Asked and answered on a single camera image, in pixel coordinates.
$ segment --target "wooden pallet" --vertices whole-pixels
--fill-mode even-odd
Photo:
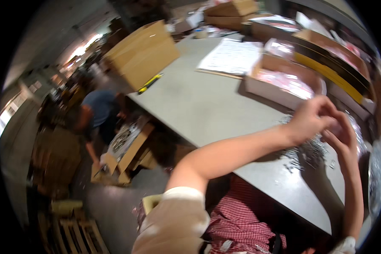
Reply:
[[[109,254],[94,220],[54,219],[54,234],[62,254]]]

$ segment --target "blue shirt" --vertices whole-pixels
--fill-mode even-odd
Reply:
[[[116,94],[111,90],[94,90],[86,95],[82,105],[87,105],[92,109],[92,128],[96,128],[110,115],[110,111],[115,103]]]

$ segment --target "gray table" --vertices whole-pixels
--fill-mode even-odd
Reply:
[[[239,34],[229,38],[239,39]],[[193,39],[177,43],[181,57],[145,93],[129,96],[183,138],[201,147],[217,140],[277,125],[288,109],[245,93],[241,80],[196,72],[199,61],[221,40]],[[288,171],[288,159],[264,158],[235,171],[291,211],[332,234],[341,227],[344,180],[335,151],[328,147],[326,165],[335,168]]]

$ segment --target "beige sleeve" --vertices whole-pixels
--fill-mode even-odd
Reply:
[[[328,254],[355,254],[356,239],[352,236],[344,238],[339,244],[333,248]]]
[[[144,219],[133,254],[197,254],[209,224],[205,198],[198,190],[176,187]]]

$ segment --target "person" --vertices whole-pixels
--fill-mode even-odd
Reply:
[[[336,124],[342,127],[337,136],[329,130]],[[226,175],[269,153],[300,145],[317,133],[337,152],[345,180],[343,240],[330,253],[354,253],[364,216],[356,134],[346,115],[326,96],[303,103],[287,124],[217,141],[186,155],[173,170],[161,201],[142,222],[132,253],[288,251],[285,236],[272,232],[270,226],[256,216],[254,209],[266,204],[252,194],[253,186],[232,179],[229,192],[211,217],[205,211],[206,188],[210,179]],[[204,232],[210,234],[209,243],[201,238]],[[275,246],[277,238],[280,247]],[[314,252],[313,248],[304,251]]]
[[[93,160],[94,167],[100,169],[91,137],[92,130],[99,127],[99,134],[106,145],[116,135],[116,124],[126,119],[128,111],[124,95],[111,90],[94,90],[86,95],[78,109],[73,129],[86,139],[86,150]]]

